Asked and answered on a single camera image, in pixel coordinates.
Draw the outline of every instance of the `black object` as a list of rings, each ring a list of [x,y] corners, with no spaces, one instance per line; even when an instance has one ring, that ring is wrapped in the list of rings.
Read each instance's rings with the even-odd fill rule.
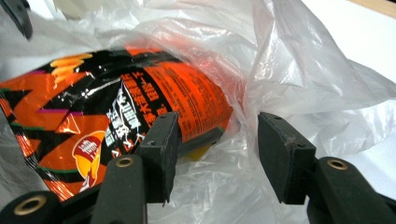
[[[33,28],[26,10],[26,8],[29,8],[27,0],[0,0],[0,5],[14,21],[18,30],[20,30],[27,39],[30,39]]]
[[[276,197],[303,204],[307,195],[311,223],[396,223],[393,200],[377,194],[351,163],[317,160],[316,148],[282,118],[260,113],[258,140]]]
[[[108,163],[102,184],[63,203],[50,191],[27,193],[1,211],[0,223],[147,223],[146,202],[169,201],[172,191],[180,140],[177,118],[177,112],[158,117],[138,152]]]

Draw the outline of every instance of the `crinkled plastic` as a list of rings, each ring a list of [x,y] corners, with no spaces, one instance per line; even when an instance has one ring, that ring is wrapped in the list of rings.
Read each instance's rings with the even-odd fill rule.
[[[31,14],[30,41],[4,11],[0,17],[3,79],[37,62],[134,44],[182,55],[223,89],[233,107],[225,134],[198,162],[178,162],[171,202],[150,204],[150,223],[307,222],[303,206],[278,203],[265,177],[260,111],[287,119],[317,146],[318,157],[354,154],[395,130],[396,85],[348,60],[301,1],[103,1],[78,21]],[[1,166],[25,176],[12,162]],[[1,184],[18,188],[2,194],[30,190],[18,180]]]

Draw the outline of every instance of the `black and orange packaging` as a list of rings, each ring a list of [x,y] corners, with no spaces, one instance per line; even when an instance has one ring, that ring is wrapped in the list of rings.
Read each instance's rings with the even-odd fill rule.
[[[232,109],[197,68],[160,49],[65,57],[0,83],[0,106],[26,163],[61,200],[101,183],[155,119],[179,113],[180,154],[210,145]]]

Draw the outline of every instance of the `chip bag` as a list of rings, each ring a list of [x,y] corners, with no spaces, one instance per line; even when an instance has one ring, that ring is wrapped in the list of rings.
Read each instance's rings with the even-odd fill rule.
[[[65,57],[0,83],[0,106],[26,163],[62,201],[101,183],[158,116],[179,113],[181,156],[216,142],[232,113],[197,68],[134,48]]]

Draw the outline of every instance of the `clear plastic bag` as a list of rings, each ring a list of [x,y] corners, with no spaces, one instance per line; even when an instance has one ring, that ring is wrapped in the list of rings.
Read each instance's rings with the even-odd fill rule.
[[[179,161],[171,202],[150,204],[149,223],[307,222],[303,206],[278,203],[260,165],[261,111],[288,120],[317,157],[357,153],[395,130],[396,85],[348,60],[301,1],[103,1],[78,21],[32,13],[30,41],[4,11],[0,18],[2,80],[55,57],[137,45],[183,55],[223,89],[233,107],[226,133],[199,161]],[[32,190],[20,180],[0,185],[10,184]]]

